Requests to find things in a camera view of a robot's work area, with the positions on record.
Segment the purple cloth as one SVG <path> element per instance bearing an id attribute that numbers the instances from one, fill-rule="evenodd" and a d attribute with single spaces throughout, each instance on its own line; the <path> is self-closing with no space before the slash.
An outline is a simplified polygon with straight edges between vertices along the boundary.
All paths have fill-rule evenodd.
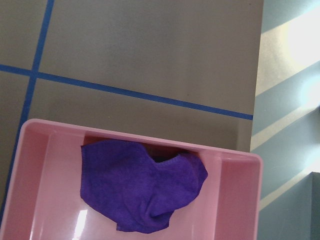
<path id="1" fill-rule="evenodd" d="M 138 142 L 102 140 L 81 147 L 80 197 L 122 232 L 166 229 L 175 210 L 195 200 L 208 177 L 199 157 L 157 161 Z"/>

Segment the pink plastic tray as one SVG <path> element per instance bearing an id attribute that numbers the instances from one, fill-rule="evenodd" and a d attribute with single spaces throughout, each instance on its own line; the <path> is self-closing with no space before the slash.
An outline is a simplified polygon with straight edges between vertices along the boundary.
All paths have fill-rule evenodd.
<path id="1" fill-rule="evenodd" d="M 169 227 L 122 232 L 80 197 L 81 146 L 103 139 L 140 142 L 163 154 L 197 154 L 208 172 L 199 196 Z M 3 240 L 254 240 L 263 161 L 253 153 L 42 119 L 23 124 L 0 225 Z"/>

